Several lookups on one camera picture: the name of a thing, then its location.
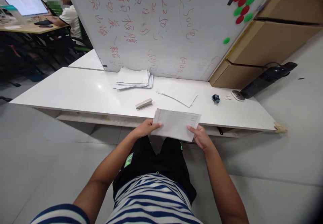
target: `green chair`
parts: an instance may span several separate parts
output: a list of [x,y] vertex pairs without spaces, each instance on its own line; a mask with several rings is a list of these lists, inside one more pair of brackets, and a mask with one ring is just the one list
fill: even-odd
[[78,22],[80,24],[82,39],[75,38],[75,37],[68,37],[68,38],[74,39],[76,41],[83,43],[85,46],[81,46],[81,45],[73,46],[72,50],[74,50],[75,52],[78,52],[78,53],[85,54],[85,53],[91,51],[93,49],[93,46],[92,46],[90,39],[84,29],[84,26],[82,25],[82,23],[80,21],[80,18],[78,19]]
[[63,13],[61,5],[56,1],[47,1],[46,5],[48,9],[52,10],[56,16],[60,16]]

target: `whiteboard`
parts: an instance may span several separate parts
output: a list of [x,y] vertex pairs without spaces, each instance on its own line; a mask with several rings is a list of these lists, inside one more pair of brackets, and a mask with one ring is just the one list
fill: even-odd
[[[148,69],[155,76],[206,81],[248,23],[236,24],[238,2],[229,0],[72,2],[104,69],[112,72]],[[254,0],[247,14],[262,2]]]

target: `wrist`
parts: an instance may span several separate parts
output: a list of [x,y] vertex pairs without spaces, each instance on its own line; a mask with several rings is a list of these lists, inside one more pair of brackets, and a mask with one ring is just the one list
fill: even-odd
[[210,153],[212,153],[214,151],[217,151],[217,149],[214,146],[214,144],[210,144],[207,147],[203,148],[204,155],[210,154]]
[[140,138],[140,136],[136,133],[135,129],[134,129],[134,130],[132,130],[132,131],[128,134],[128,136],[129,136],[132,140],[134,140],[134,141],[137,141],[137,140]]

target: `keyboard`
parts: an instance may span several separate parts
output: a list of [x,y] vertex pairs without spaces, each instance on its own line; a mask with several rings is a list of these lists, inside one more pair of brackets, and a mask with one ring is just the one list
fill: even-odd
[[48,26],[53,24],[53,22],[50,22],[49,20],[44,20],[44,21],[36,22],[34,24],[37,26]]

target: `white t-shirt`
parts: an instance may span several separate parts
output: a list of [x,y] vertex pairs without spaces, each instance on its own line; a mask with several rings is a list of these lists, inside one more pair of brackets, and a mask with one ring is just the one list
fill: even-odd
[[82,39],[80,23],[74,5],[70,5],[68,8],[63,9],[63,13],[60,15],[60,19],[71,26],[71,36]]

